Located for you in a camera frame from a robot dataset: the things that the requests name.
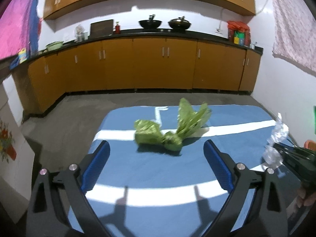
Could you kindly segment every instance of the metal screw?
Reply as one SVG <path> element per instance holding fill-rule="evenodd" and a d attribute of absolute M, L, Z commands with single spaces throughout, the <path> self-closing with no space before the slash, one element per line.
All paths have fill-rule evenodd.
<path fill-rule="evenodd" d="M 244 170 L 244 169 L 246 168 L 246 166 L 245 166 L 244 164 L 242 164 L 242 163 L 238 163 L 238 164 L 237 164 L 237 168 L 238 168 L 239 170 Z"/>
<path fill-rule="evenodd" d="M 76 169 L 77 169 L 77 164 L 71 164 L 70 166 L 69 166 L 69 169 L 71 170 L 71 171 L 75 171 Z"/>
<path fill-rule="evenodd" d="M 47 169 L 42 168 L 42 169 L 39 171 L 39 173 L 40 173 L 40 175 L 46 175 Z"/>
<path fill-rule="evenodd" d="M 272 168 L 268 168 L 267 171 L 268 171 L 268 173 L 271 174 L 271 175 L 274 173 L 274 170 L 273 170 Z"/>

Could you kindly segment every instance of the pink blanket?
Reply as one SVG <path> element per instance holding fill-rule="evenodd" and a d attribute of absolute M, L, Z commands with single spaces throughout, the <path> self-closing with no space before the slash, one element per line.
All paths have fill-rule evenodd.
<path fill-rule="evenodd" d="M 32 0 L 12 0 L 0 19 L 0 59 L 29 46 Z"/>

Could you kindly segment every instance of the concrete floor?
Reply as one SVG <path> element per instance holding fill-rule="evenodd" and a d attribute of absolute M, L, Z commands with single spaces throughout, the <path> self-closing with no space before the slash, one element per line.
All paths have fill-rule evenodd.
<path fill-rule="evenodd" d="M 46 117 L 30 118 L 21 126 L 42 167 L 51 172 L 79 163 L 87 154 L 103 118 L 116 108 L 178 105 L 239 104 L 262 107 L 249 95 L 220 93 L 120 93 L 65 97 Z"/>

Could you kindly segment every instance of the white power cord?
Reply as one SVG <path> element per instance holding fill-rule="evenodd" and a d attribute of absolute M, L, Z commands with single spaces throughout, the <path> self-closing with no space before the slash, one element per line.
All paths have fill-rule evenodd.
<path fill-rule="evenodd" d="M 266 0 L 266 2 L 264 3 L 262 9 L 258 12 L 256 12 L 256 15 L 258 15 L 259 13 L 263 12 L 264 8 L 267 6 L 267 3 L 268 3 L 269 0 Z"/>

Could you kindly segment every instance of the flower picture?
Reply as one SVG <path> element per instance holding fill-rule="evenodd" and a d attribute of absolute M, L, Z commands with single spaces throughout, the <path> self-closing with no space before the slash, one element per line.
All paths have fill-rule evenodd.
<path fill-rule="evenodd" d="M 6 160 L 9 163 L 8 157 L 15 160 L 16 151 L 12 146 L 15 141 L 12 137 L 12 132 L 8 129 L 8 125 L 0 118 L 0 156 L 2 161 Z"/>

